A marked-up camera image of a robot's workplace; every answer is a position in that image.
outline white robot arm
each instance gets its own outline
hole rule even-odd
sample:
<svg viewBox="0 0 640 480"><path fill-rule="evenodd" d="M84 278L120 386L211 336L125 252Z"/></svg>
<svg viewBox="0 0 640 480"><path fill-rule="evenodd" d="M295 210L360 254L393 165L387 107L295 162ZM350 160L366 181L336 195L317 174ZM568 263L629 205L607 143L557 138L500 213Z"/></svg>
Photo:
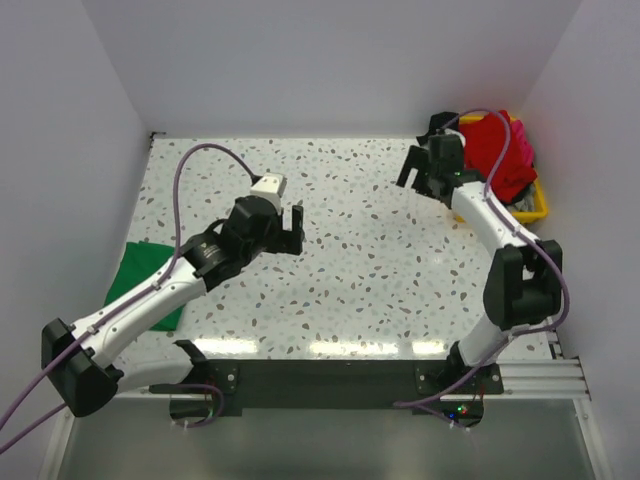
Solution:
<svg viewBox="0 0 640 480"><path fill-rule="evenodd" d="M562 249L522 227L493 192L486 191L480 173L465 170L462 143L456 135L434 135L427 148L411 147L397 184L405 186L414 169L418 172L411 188L463 217L493 258L483 295L485 313L449 352L448 376L455 379L469 367L493 363L515 332L529 330L558 313L560 280L531 244L540 247L560 270Z"/></svg>
<svg viewBox="0 0 640 480"><path fill-rule="evenodd" d="M302 252L302 207L292 209L292 230L283 229L281 198L285 186L282 175L263 176L252 186L249 196L236 199L228 219L213 223L182 245L171 274L162 283L158 279L172 260L99 311L71 325L56 319L45 326L43 368L85 332L91 333L49 374L76 416L93 413L117 391L182 380L191 368L188 361L139 366L132 375L116 368L114 362L127 345L158 320L238 275L260 253ZM148 289L153 291L136 300ZM112 318L95 328L108 315Z"/></svg>

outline yellow tray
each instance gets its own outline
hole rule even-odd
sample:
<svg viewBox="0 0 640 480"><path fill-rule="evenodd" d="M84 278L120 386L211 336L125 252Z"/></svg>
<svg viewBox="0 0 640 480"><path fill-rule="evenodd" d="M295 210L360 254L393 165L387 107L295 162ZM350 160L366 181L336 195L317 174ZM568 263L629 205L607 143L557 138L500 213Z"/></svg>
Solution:
<svg viewBox="0 0 640 480"><path fill-rule="evenodd" d="M482 120L482 115L465 115L460 118L460 123L473 123L478 120ZM511 121L517 120L515 117L511 117ZM535 210L533 212L513 212L513 218L518 220L522 225L526 225L528 223L533 223L541 218L546 217L549 214L549 207L547 206L547 200L544 197L544 192L542 190L542 186L540 185L540 179L536 178L533 181L533 186L536 189L535 194L533 195L533 205ZM456 215L456 220L459 222L464 222L464 218Z"/></svg>

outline purple cable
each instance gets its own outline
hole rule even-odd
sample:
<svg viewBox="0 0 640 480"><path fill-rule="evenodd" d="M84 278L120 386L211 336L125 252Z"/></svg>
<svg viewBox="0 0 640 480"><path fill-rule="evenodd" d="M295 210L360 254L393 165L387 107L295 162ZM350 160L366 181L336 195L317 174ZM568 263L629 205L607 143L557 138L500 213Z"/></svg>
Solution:
<svg viewBox="0 0 640 480"><path fill-rule="evenodd" d="M490 110L490 109L487 109L487 108L474 108L474 109L467 110L466 112L463 112L463 113L457 115L456 117L451 119L449 122L447 122L442 128L443 129L447 128L448 126L453 124L461 116L469 115L471 113L476 113L476 112L485 112L485 113L489 113L489 114L492 114L492 115L496 115L502 121L502 124L503 124L503 126L505 128L505 133L506 133L506 138L505 138L504 146L502 147L502 151L500 152L500 155L498 156L498 159L496 160L496 163L493 165L493 168L491 169L491 171L489 172L489 176L487 177L487 183L486 183L486 185L484 187L484 198L487 201L487 203L489 205L489 208L491 208L493 213L496 214L496 216L505 225L505 227L507 227L511 231L511 233L513 235L515 235L520 240L522 240L527 245L529 245L531 248L533 248L535 250L535 252L538 255L540 255L540 257L542 257L544 259L544 261L547 263L549 268L553 271L555 276L558 278L558 282L560 283L560 287L562 288L562 297L563 297L563 300L564 300L563 307L562 307L562 312L560 312L560 315L558 316L558 318L555 321L553 321L549 325L544 325L542 327L537 327L537 328L532 328L530 330L514 332L511 335L511 338L521 337L523 335L530 335L530 334L533 334L533 333L548 332L550 330L555 330L560 325L562 325L562 323L566 320L567 315L569 315L569 307L571 305L571 298L569 296L569 287L567 286L567 282L565 281L564 276L562 275L562 272L560 271L558 266L555 264L555 262L551 259L551 257L549 257L549 255L537 243L535 243L534 241L532 241L529 238L527 238L519 230L516 230L516 228L511 225L511 223L509 222L508 218L502 213L502 211L494 203L493 196L490 195L490 193L491 193L491 182L492 182L493 177L495 176L496 172L498 171L498 168L500 168L500 164L502 163L502 160L504 159L504 156L507 153L507 149L509 148L509 143L511 142L511 127L509 126L509 122L502 115L500 115L500 113L496 112L495 110ZM398 407L398 408L422 408L422 407L428 405L431 402L435 402L437 400L440 400L445 395L448 395L451 392L454 392L455 390L460 388L462 385L467 383L478 372L478 370L480 370L482 367L484 367L487 364L487 362L489 362L493 358L493 356L495 354L497 354L503 348L505 348L507 345L509 345L510 342L511 342L510 338L505 338L502 342L500 342L498 345L496 345L495 348L493 348L489 353L487 353L480 360L480 362L477 365L472 367L471 370L469 370L465 375L463 375L457 382L453 383L452 385L450 385L449 387L445 388L444 390L442 390L442 391L440 391L440 392L438 392L438 393L436 393L434 395L431 395L430 397L426 397L426 398L423 398L423 399L420 399L420 400L415 400L415 401L412 401L412 402L402 402L402 401L395 402L393 404L394 407Z"/></svg>
<svg viewBox="0 0 640 480"><path fill-rule="evenodd" d="M220 405L218 405L218 409L215 411L213 415L195 423L185 422L178 425L183 426L185 428L204 427L205 425L209 425L211 422L213 422L216 418L218 418L222 414L222 410L224 410L224 395L220 391L220 389L218 389L217 387L214 387L213 385L191 384L191 383L180 383L174 386L179 388L185 388L185 389L201 388L203 390L209 390L211 393L215 393L217 397L220 399Z"/></svg>
<svg viewBox="0 0 640 480"><path fill-rule="evenodd" d="M18 443L20 440L22 440L24 437L26 437L28 434L31 433L32 430L35 430L37 427L39 427L42 423L46 422L47 420L49 420L51 417L53 417L56 413L58 413L60 410L64 410L64 408L66 407L66 405L64 403L61 403L60 405L58 405L56 408L54 408L53 410L51 410L49 413L43 415L42 417L40 417L38 420L36 420L35 422L33 422L31 425L29 425L27 428L25 428L24 430L22 430L19 434L17 434L15 437L13 437L11 440L9 440L7 443L5 443L2 447L0 447L0 455L2 455L4 452L6 452L7 450L9 450L11 447L13 447L16 443Z"/></svg>
<svg viewBox="0 0 640 480"><path fill-rule="evenodd" d="M185 152L185 154L182 156L182 159L180 159L180 162L178 162L178 166L176 167L176 174L175 174L175 177L173 179L173 218L174 218L174 221L175 221L175 229L176 229L175 248L173 250L173 255L171 256L171 261L169 262L169 266L167 267L167 270L160 276L160 278L158 278L158 284L159 285L164 283L165 280L169 277L169 275L171 275L171 272L173 271L173 269L174 269L174 267L176 265L176 262L178 261L179 255L180 255L180 244L181 244L181 238L180 238L181 237L181 228L180 228L180 226L181 225L180 225L180 203L179 203L179 199L178 199L178 192L179 192L179 186L180 186L180 175L182 174L182 170L184 168L184 165L187 162L187 160L189 159L189 157L191 157L191 155L193 155L198 150L202 150L203 148L213 148L215 150L219 150L219 151L221 151L223 153L226 153L227 155L231 156L236 162L238 162L240 164L240 166L249 174L249 176L251 177L251 181L252 182L257 178L257 176L251 171L251 169L247 166L247 164L244 162L244 160L242 160L238 155L233 153L228 148L223 147L222 145L218 145L218 144L215 144L215 143L201 143L199 145L195 145L195 146L191 147L189 150L187 150ZM97 321L96 323L94 323L92 325L92 328L94 330L98 330L99 328L104 326L109 320L111 320L113 317L115 317L116 315L118 315L122 311L126 310L127 308L129 308L133 304L137 303L138 301L140 301L142 298L146 297L149 293L153 292L154 290L155 289L154 289L153 286L149 286L149 287L145 288L144 290L140 291L139 293L137 293L136 295L131 297L129 300L127 300L126 302L123 302L121 305L118 305L116 308L114 308L109 313L104 315L99 321ZM49 363L49 365L47 365L42 371L40 371L38 373L38 375L36 375L36 377L29 383L29 385L27 385L25 387L25 389L22 392L20 392L18 397L11 403L11 405L9 405L9 408L4 413L4 415L2 415L2 418L0 418L0 431L5 427L5 425L9 421L9 419L13 416L15 411L20 406L20 404L25 400L25 398L27 398L27 396L29 396L29 394L33 391L33 389L36 388L36 386L49 373L51 373L51 371L54 368L56 368L60 364L60 362L62 362L65 358L67 358L71 354L71 352L73 352L76 348L80 347L80 345L87 338L89 338L90 335L91 335L91 332L89 332L89 331L86 331L82 335L80 335L73 343L71 343L67 348L65 348L60 353L60 355L58 355L56 358L54 358L51 361L51 363ZM201 387L208 389L210 387L210 385L201 385ZM31 430L36 428L38 425L43 423L45 420L47 420L48 418L50 418L51 416L53 416L54 414L56 414L57 412L59 412L63 408L64 408L64 404L56 407L54 410L51 410L49 413L45 414L40 419L36 420L33 424L31 424L29 427L24 429L22 432L18 433L14 438L9 440L9 442L7 442L7 444L5 444L2 447L0 447L0 455L2 453L6 452L10 447L15 445L15 443L18 440L20 440L25 435L27 435L29 432L31 432Z"/></svg>

